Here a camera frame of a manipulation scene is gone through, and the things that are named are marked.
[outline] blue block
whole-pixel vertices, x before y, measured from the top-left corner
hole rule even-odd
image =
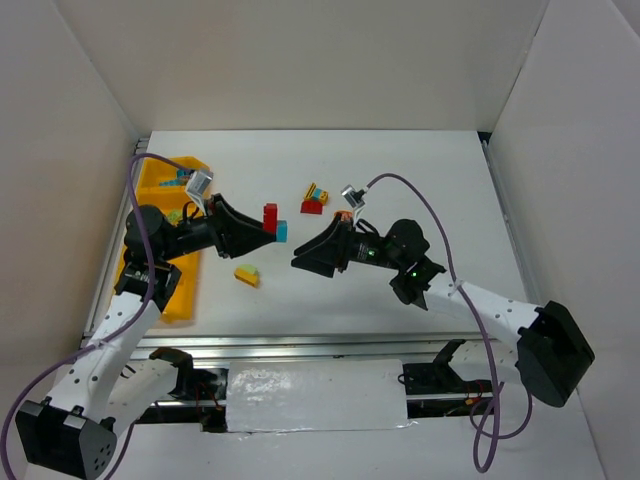
[[[285,220],[278,220],[276,226],[276,242],[285,243],[287,241],[287,222]]]
[[[166,182],[160,182],[161,187],[175,187],[178,185],[182,185],[180,180],[167,180]]]

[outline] yellow block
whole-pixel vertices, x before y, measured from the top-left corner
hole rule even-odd
[[[329,192],[327,192],[326,190],[323,190],[320,196],[318,197],[318,201],[321,204],[326,205],[327,202],[329,201]]]
[[[236,271],[233,272],[233,276],[236,277],[237,280],[240,280],[247,285],[251,285],[253,288],[258,288],[258,284],[260,283],[258,272],[251,274],[240,267],[236,268]]]
[[[305,200],[311,200],[313,198],[313,192],[316,191],[316,184],[312,183],[309,186],[309,190],[307,190],[307,193],[304,195],[304,199]]]

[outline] cable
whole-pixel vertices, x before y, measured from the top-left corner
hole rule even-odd
[[[111,477],[113,477],[116,473],[116,470],[118,470],[118,467],[122,463],[122,460],[124,460],[124,456],[127,453],[127,448],[129,448],[129,442],[131,441],[131,435],[133,434],[134,425],[135,423],[132,423],[131,426],[129,427],[129,430],[127,430],[127,436],[124,439],[124,444],[122,445],[122,449],[120,450],[120,455],[118,455],[118,458],[116,459],[116,463],[113,464],[113,468],[104,477],[104,480],[109,480]]]
[[[500,383],[500,391],[502,392],[502,387],[504,386],[504,382]],[[522,424],[515,429],[513,432],[511,433],[506,433],[504,435],[500,435],[500,437],[498,437],[500,440],[508,440],[510,438],[513,437],[517,437],[518,435],[520,435],[525,428],[527,428],[527,425],[529,425],[529,421],[531,420],[531,416],[533,415],[533,396],[531,395],[531,393],[529,393],[529,391],[527,390],[527,402],[528,402],[528,406],[527,406],[527,414],[524,418],[524,420],[522,421]],[[480,405],[480,403],[486,403],[489,402],[489,405],[487,406],[487,410],[489,412],[491,412],[491,410],[493,410],[493,400],[489,400],[489,399],[484,399],[481,400],[479,402],[477,402],[475,405],[473,405],[473,407],[471,407],[471,411],[469,412],[469,420],[471,421],[471,425],[473,425],[473,427],[476,429],[476,431],[480,431],[482,435],[484,435],[485,437],[489,437],[491,438],[491,434],[485,432],[484,429],[484,422],[482,421],[482,419],[480,420],[480,425],[482,425],[482,427],[480,425],[478,425],[475,421],[475,419],[473,418],[473,415],[476,413],[476,410],[478,408],[478,406]]]
[[[376,227],[374,227],[373,225],[371,225],[369,222],[367,222],[364,218],[361,218],[360,220],[358,220],[358,223],[356,224],[356,228],[359,228],[360,230],[362,230],[365,233],[375,233],[376,235],[380,235],[380,233],[378,232],[378,230],[376,229]]]
[[[213,392],[211,390],[209,390],[207,388],[207,386],[204,383],[200,383],[200,385],[202,385],[202,388],[204,389],[205,392],[207,392],[209,394],[209,396],[211,397],[211,399],[213,400],[213,403],[216,404],[216,410],[221,411],[222,407],[220,406],[220,404],[218,403],[218,399],[216,398],[216,396],[213,394]]]
[[[200,208],[196,207],[196,209],[193,211],[193,213],[191,215],[187,215],[187,212],[188,212],[188,209],[189,209],[189,205],[192,204],[192,203],[193,202],[191,200],[189,200],[187,203],[185,203],[182,206],[182,223],[190,222],[191,220],[196,218],[196,215],[200,211]]]
[[[383,178],[394,178],[404,183],[407,187],[409,187],[409,189],[411,189],[411,191],[413,191],[413,193],[416,194],[416,196],[420,199],[422,204],[427,208],[427,210],[431,214],[431,217],[436,223],[438,230],[440,231],[440,235],[442,236],[442,241],[444,242],[444,248],[447,252],[447,263],[449,265],[449,273],[451,274],[451,278],[453,279],[453,281],[456,282],[456,280],[458,279],[458,276],[456,275],[456,271],[453,265],[453,253],[451,251],[451,244],[449,243],[449,237],[447,236],[447,232],[445,231],[444,226],[440,221],[440,218],[438,217],[437,213],[435,212],[431,204],[409,180],[395,173],[382,173],[378,175],[367,184],[367,191]],[[462,295],[462,298],[464,299],[465,303],[469,307],[469,310],[471,310],[471,313],[473,314],[473,318],[478,324],[478,329],[480,330],[480,335],[482,336],[482,342],[484,343],[485,350],[487,351],[487,360],[489,362],[489,372],[491,375],[491,388],[494,392],[493,399],[491,400],[491,408],[487,408],[484,414],[482,415],[482,420],[480,421],[480,428],[476,429],[476,434],[473,442],[473,463],[478,472],[486,473],[491,467],[491,464],[493,463],[493,460],[496,456],[496,451],[498,449],[498,441],[500,440],[500,413],[501,412],[500,412],[500,386],[498,383],[498,371],[496,368],[496,361],[493,356],[493,348],[491,347],[491,340],[489,338],[489,334],[487,333],[487,329],[485,328],[484,323],[482,322],[482,318],[480,318],[480,314],[478,313],[476,306],[473,304],[473,301],[465,291],[463,285],[460,285],[458,287],[458,291],[460,292],[460,295]],[[485,434],[485,432],[482,429],[484,428],[484,424],[489,418],[491,411],[494,412],[493,428],[492,428],[491,434],[487,435],[491,439],[491,443],[489,445],[489,452],[487,453],[485,462],[484,464],[481,465],[479,460],[480,437],[482,436],[482,434]],[[528,423],[528,419],[526,423],[523,423],[523,426],[521,427],[522,430],[526,428],[527,423]]]
[[[155,285],[156,278],[156,269],[155,263],[153,261],[153,252],[151,250],[151,244],[149,243],[149,235],[147,233],[147,229],[144,225],[144,220],[142,218],[142,212],[140,211],[140,205],[138,205],[138,201],[136,199],[136,189],[133,185],[133,171],[135,169],[136,164],[144,159],[144,158],[153,158],[155,160],[160,160],[161,162],[167,163],[177,169],[187,170],[188,172],[192,172],[193,169],[184,167],[179,163],[174,162],[173,160],[169,160],[168,158],[162,157],[160,155],[156,155],[154,153],[139,153],[131,157],[129,162],[129,172],[127,175],[127,193],[129,194],[129,200],[131,201],[131,208],[133,210],[133,214],[136,217],[136,222],[138,223],[138,229],[140,231],[140,238],[142,239],[142,244],[144,245],[144,251],[147,256],[147,264],[149,266],[149,283],[147,286],[147,291],[142,299],[142,303],[140,304],[140,308],[138,311],[131,317],[131,319],[125,323],[123,326],[110,333],[106,337],[100,340],[100,345],[104,345],[105,343],[109,343],[114,338],[120,336],[122,333],[127,331],[131,325],[133,325],[141,316],[144,310],[149,305],[149,301],[153,296],[153,285]],[[11,469],[11,464],[9,463],[9,453],[7,451],[7,441],[9,438],[9,427],[11,426],[11,420],[16,414],[20,404],[24,401],[24,399],[29,395],[29,392],[33,390],[33,388],[38,385],[42,380],[48,377],[50,374],[58,370],[63,365],[67,365],[75,362],[79,358],[84,357],[85,355],[97,350],[99,348],[98,344],[91,343],[80,350],[73,352],[71,355],[63,358],[59,362],[51,365],[45,371],[43,371],[40,375],[34,378],[17,396],[11,407],[9,408],[9,412],[4,419],[2,424],[2,433],[0,434],[0,459],[2,460],[2,468],[6,473],[9,480],[17,480],[13,470]]]

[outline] yellow tray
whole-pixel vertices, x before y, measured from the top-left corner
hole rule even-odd
[[[199,169],[209,168],[195,157],[177,157],[171,160],[188,168]],[[136,195],[138,204],[155,205],[162,213],[168,215],[172,210],[182,211],[182,207],[189,201],[189,197],[184,192],[184,186],[161,187],[161,182],[174,180],[176,169],[171,165],[154,159],[147,159],[142,166],[142,173],[138,181]],[[189,213],[195,209],[190,205]],[[124,268],[124,244],[120,249],[120,264],[118,265],[118,277]],[[195,298],[196,282],[198,280],[198,268],[200,252],[190,253],[183,257],[171,260],[169,263],[175,265],[182,272],[176,291],[164,309],[162,319],[171,323],[174,320],[190,320],[193,313],[193,302]]]

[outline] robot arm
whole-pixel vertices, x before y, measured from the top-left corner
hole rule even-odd
[[[127,217],[125,267],[90,340],[98,348],[78,359],[42,402],[26,401],[16,414],[30,463],[78,478],[98,478],[113,458],[118,436],[151,403],[166,394],[192,400],[197,385],[211,375],[195,370],[190,355],[173,349],[157,350],[128,379],[120,375],[178,284],[181,273],[169,260],[210,246],[221,257],[234,258],[276,241],[261,222],[235,211],[219,194],[196,203],[204,208],[203,215],[184,218],[176,226],[157,207],[141,207],[155,263],[153,295],[137,320],[107,343],[103,339],[138,313],[149,285],[142,237],[133,213]]]
[[[402,303],[473,322],[462,282],[425,255],[429,242],[415,221],[398,220],[384,237],[366,221],[357,225],[363,231],[351,215],[336,214],[324,232],[294,251],[291,265],[326,277],[344,272],[351,261],[389,268],[397,272],[390,285]],[[514,367],[525,388],[544,403],[563,406],[594,360],[569,311],[555,302],[517,302],[467,282],[464,289],[489,334],[517,350]]]

